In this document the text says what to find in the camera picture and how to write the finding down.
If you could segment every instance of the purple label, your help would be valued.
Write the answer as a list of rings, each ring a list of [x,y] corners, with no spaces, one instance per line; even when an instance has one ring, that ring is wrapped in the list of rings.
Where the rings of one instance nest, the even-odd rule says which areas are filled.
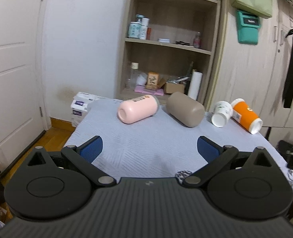
[[[84,104],[84,102],[82,102],[82,101],[76,101],[76,102],[75,102],[75,105],[82,106],[83,104]]]
[[[73,110],[73,114],[81,116],[81,112],[80,111]]]

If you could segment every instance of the paper roll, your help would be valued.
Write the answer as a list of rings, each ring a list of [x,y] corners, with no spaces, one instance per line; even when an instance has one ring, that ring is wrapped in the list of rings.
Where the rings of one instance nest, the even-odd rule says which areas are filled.
[[[200,83],[202,82],[202,77],[203,77],[202,73],[193,72],[187,95],[194,100],[197,100]]]

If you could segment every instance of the pink bottle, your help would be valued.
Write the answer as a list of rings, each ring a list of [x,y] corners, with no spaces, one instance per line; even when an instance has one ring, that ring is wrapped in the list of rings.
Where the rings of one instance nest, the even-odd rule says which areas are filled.
[[[123,101],[118,108],[120,121],[130,124],[154,115],[160,107],[159,100],[153,95],[144,95]]]

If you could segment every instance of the taupe cylindrical container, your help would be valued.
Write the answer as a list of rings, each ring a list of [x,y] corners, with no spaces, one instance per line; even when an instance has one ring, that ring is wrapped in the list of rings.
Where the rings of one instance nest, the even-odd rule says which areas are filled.
[[[175,92],[167,100],[167,112],[188,127],[195,127],[202,121],[205,108],[189,96]]]

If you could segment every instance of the wooden floor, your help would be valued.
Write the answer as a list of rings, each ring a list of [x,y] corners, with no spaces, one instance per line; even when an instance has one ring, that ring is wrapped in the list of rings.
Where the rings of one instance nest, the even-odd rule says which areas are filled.
[[[36,142],[36,144],[33,146],[43,146],[47,151],[59,151],[63,148],[64,144],[68,140],[68,138],[72,134],[72,130],[67,131],[67,130],[62,130],[58,128],[50,128],[42,138]],[[11,179],[15,171],[19,168],[19,166],[22,164],[24,159],[28,156],[28,154],[32,151],[30,149],[27,153],[23,155],[23,157],[11,168],[11,170],[7,173],[5,177],[2,178],[1,182],[5,186],[7,182]],[[1,205],[2,207],[7,209],[7,220],[12,218],[12,215],[6,205],[6,203],[3,203]]]

